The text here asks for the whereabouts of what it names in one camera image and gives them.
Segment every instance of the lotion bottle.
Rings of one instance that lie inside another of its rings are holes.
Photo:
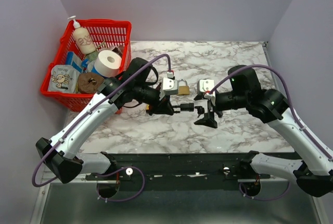
[[[82,54],[87,55],[96,51],[95,44],[90,37],[90,34],[86,28],[81,27],[79,22],[75,20],[76,16],[69,17],[68,19],[73,20],[73,26],[75,30],[73,31],[73,37],[76,41]]]

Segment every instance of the padlock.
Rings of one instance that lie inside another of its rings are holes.
[[[178,94],[177,95],[189,95],[189,86],[187,85],[187,81],[184,79],[178,80]]]

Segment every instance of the gray floor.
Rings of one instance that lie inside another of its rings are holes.
[[[94,183],[54,183],[50,187],[42,223],[320,223],[313,200],[293,186],[284,198],[258,202],[237,191],[144,192],[125,203],[97,200]],[[286,187],[266,183],[261,197],[273,196]],[[130,192],[118,193],[126,197]]]

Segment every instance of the robotic arm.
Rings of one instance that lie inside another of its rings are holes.
[[[316,197],[333,190],[332,150],[324,145],[311,130],[306,129],[316,143],[304,133],[304,128],[300,128],[294,120],[288,100],[279,91],[261,89],[252,68],[236,66],[229,70],[229,75],[242,70],[230,78],[233,88],[230,92],[219,93],[214,91],[213,80],[200,80],[197,84],[198,95],[195,100],[208,100],[208,112],[204,113],[202,107],[194,107],[194,104],[171,105],[170,96],[178,93],[178,82],[170,68],[167,72],[168,77],[163,78],[162,83],[155,89],[151,88],[150,86],[157,81],[146,82],[150,71],[153,70],[158,76],[151,63],[141,58],[133,59],[127,71],[104,81],[90,103],[68,126],[52,136],[50,140],[41,138],[36,143],[42,158],[40,164],[44,162],[62,183],[70,182],[79,174],[106,174],[116,171],[119,167],[113,156],[103,152],[80,154],[78,151],[104,120],[133,99],[139,103],[148,104],[147,113],[150,115],[173,115],[180,111],[196,109],[198,114],[204,114],[204,117],[195,124],[213,128],[217,128],[215,114],[222,117],[224,110],[246,108],[252,116],[259,118],[280,133],[302,159],[282,159],[250,152],[237,162],[239,169],[236,171],[236,179],[253,178],[253,175],[257,174],[273,175],[296,182],[302,190]]]

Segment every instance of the red basket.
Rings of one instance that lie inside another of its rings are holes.
[[[131,62],[130,34],[132,28],[130,22],[113,21],[109,19],[89,19],[77,21],[82,27],[88,29],[90,36],[94,40],[96,46],[101,44],[103,41],[105,41],[108,47],[123,45],[124,51],[119,72],[122,72],[129,66]],[[57,55],[53,63],[48,66],[46,76],[41,86],[41,93],[45,96],[53,97],[55,100],[68,107],[71,111],[79,112],[82,111],[83,108],[92,99],[93,94],[69,94],[61,92],[50,92],[47,90],[51,78],[52,68],[58,64],[65,64],[68,51],[73,51],[82,60],[84,59],[84,55],[80,52],[72,36],[73,31],[73,22],[70,21],[62,38],[60,39],[60,47]]]

